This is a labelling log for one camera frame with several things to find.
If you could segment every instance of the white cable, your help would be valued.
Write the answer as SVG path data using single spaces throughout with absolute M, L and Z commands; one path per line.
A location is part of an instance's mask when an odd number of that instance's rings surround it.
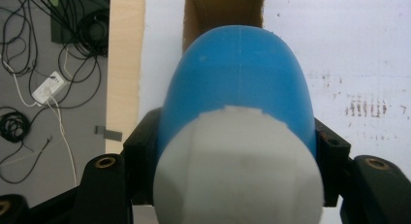
M 5 60 L 3 60 L 3 64 L 7 67 L 7 69 L 8 69 L 10 72 L 12 72 L 12 75 L 13 75 L 13 77 L 15 78 L 16 87 L 17 87 L 17 92 L 18 92 L 18 96 L 20 97 L 21 102 L 22 102 L 26 107 L 29 107 L 29 108 L 34 107 L 35 105 L 37 105 L 36 102 L 34 102 L 34 104 L 32 104 L 32 105 L 29 105 L 29 104 L 27 104 L 27 103 L 24 101 L 23 97 L 21 96 L 21 92 L 20 92 L 20 88 L 19 88 L 19 85 L 18 85 L 18 81 L 17 81 L 17 77 L 16 77 L 16 74 L 15 74 L 15 71 L 13 70 L 13 68 L 12 68 Z
M 8 160 L 7 162 L 4 162 L 3 164 L 0 164 L 0 168 L 6 167 L 6 166 L 9 166 L 9 165 L 12 165 L 12 164 L 14 164 L 14 163 L 18 163 L 18 162 L 20 162 L 20 161 L 22 161 L 22 160 L 25 160 L 25 159 L 27 159 L 27 158 L 30 158 L 30 157 L 38 156 L 39 153 L 42 153 L 42 152 L 47 151 L 47 150 L 50 150 L 51 148 L 54 148 L 54 147 L 56 147 L 55 144 L 48 145 L 46 148 L 44 148 L 44 149 L 42 149 L 42 150 L 40 150 L 40 151 L 34 151 L 33 153 L 27 154 L 27 155 L 25 155 L 25 156 L 21 156 L 21 157 L 15 159 L 15 160 Z
M 64 47 L 66 49 L 66 59 L 64 60 L 64 71 L 67 73 L 67 75 L 70 76 L 70 78 L 72 79 L 73 76 L 72 74 L 70 74 L 70 72 L 67 70 L 67 61 L 68 61 L 68 56 L 69 56 L 69 49 L 67 47 Z
M 46 100 L 46 102 L 47 102 L 47 105 L 48 105 L 48 106 L 51 108 L 51 110 L 54 112 L 54 114 L 57 116 L 58 122 L 60 123 L 61 136 L 63 137 L 64 143 L 66 144 L 67 149 L 68 149 L 68 151 L 69 151 L 70 160 L 71 160 L 71 162 L 72 162 L 73 175 L 74 175 L 74 179 L 75 179 L 75 186 L 77 186 L 77 185 L 78 185 L 78 182 L 77 182 L 77 172 L 76 172 L 75 160 L 74 160 L 74 158 L 73 158 L 72 150 L 71 150 L 71 148 L 70 148 L 69 143 L 67 142 L 66 135 L 65 135 L 65 133 L 64 133 L 64 126 L 63 126 L 63 122 L 62 122 L 62 119 L 61 119 L 60 108 L 58 107 L 58 103 L 57 103 L 57 101 L 54 99 L 54 97 L 52 97 L 52 96 L 50 95 L 50 99 L 54 102 L 54 104 L 55 104 L 55 106 L 56 106 L 56 109 L 57 109 L 57 112 L 56 112 L 56 111 L 54 110 L 54 108 L 50 105 L 50 103 L 48 102 L 48 100 Z

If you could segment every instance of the white wall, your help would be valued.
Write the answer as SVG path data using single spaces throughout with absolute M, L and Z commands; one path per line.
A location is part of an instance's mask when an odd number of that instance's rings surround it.
M 184 0 L 146 0 L 140 118 L 162 106 L 182 55 Z M 411 178 L 411 0 L 266 0 L 267 30 L 293 50 L 314 114 L 351 156 L 396 163 Z M 325 210 L 322 223 L 341 223 Z

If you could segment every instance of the white rounded cap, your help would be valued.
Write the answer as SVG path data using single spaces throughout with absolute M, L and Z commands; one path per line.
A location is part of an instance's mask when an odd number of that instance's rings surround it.
M 201 114 L 167 146 L 154 178 L 160 224 L 310 224 L 322 205 L 311 153 L 255 109 Z

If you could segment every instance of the blue dome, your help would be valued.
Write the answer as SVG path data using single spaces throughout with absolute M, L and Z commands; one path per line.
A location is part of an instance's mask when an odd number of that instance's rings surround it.
M 201 112 L 225 106 L 257 108 L 285 122 L 315 157 L 314 116 L 303 73 L 294 54 L 273 33 L 248 26 L 219 27 L 187 49 L 163 107 L 158 158 Z

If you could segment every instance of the white power adapter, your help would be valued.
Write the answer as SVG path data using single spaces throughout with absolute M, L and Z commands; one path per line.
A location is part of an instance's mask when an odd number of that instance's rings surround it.
M 54 97 L 66 84 L 67 82 L 55 71 L 33 92 L 33 98 L 39 106 L 44 105 L 51 96 Z

